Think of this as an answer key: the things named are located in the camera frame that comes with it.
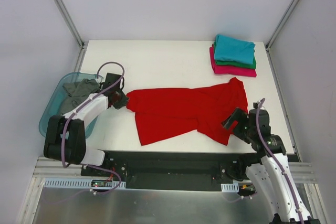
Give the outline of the red t shirt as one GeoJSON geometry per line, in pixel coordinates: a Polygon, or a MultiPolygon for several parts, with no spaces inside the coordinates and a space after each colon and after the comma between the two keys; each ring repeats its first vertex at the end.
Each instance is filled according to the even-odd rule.
{"type": "Polygon", "coordinates": [[[156,88],[127,94],[127,109],[134,112],[141,145],[149,145],[190,131],[228,145],[230,130],[222,127],[236,108],[247,111],[242,81],[201,88],[156,88]]]}

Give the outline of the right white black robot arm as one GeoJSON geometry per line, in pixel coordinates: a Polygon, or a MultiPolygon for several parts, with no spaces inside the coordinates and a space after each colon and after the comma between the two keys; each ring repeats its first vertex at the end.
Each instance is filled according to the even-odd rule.
{"type": "Polygon", "coordinates": [[[239,155],[225,173],[239,182],[251,181],[267,206],[270,223],[320,223],[299,195],[285,146],[280,136],[271,133],[266,110],[257,106],[249,112],[236,108],[222,126],[254,150],[239,155]]]}

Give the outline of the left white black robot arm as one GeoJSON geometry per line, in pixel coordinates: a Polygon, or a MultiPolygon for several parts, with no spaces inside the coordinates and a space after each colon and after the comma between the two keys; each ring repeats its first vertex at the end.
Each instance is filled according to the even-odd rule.
{"type": "Polygon", "coordinates": [[[72,72],[63,76],[39,122],[45,137],[44,156],[65,165],[93,165],[99,176],[108,175],[111,164],[105,160],[105,151],[88,147],[87,138],[100,114],[127,104],[123,87],[124,77],[115,73],[102,77],[72,72]]]}

